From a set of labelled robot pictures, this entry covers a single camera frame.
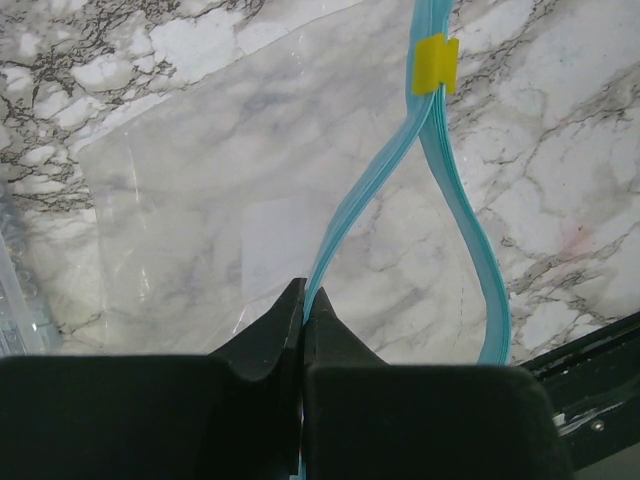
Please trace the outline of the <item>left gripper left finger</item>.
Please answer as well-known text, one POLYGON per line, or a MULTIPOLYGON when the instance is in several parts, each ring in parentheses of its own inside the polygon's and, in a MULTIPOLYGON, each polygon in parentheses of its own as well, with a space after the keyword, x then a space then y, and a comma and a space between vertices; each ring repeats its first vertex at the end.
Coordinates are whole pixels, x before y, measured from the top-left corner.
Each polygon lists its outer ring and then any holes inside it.
POLYGON ((3 359, 2 477, 294 476, 304 286, 209 354, 3 359))

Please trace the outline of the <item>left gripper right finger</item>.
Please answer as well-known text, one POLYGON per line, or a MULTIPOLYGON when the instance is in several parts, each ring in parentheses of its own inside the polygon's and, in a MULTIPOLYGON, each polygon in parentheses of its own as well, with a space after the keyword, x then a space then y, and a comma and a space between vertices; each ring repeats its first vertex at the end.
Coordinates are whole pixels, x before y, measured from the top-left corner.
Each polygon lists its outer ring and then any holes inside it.
POLYGON ((520 368, 390 365, 319 292, 305 326, 309 479, 570 479, 542 386, 520 368))

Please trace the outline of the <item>clear zip top bag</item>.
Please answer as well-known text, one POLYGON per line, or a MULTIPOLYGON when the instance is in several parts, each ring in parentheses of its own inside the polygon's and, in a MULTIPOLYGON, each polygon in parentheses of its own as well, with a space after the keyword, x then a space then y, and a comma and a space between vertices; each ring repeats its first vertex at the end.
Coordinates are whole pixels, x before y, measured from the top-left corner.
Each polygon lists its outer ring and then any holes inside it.
POLYGON ((502 365, 510 310, 416 44, 450 1, 365 1, 178 93, 80 153, 106 299, 96 351, 214 352, 303 279, 390 365, 502 365))

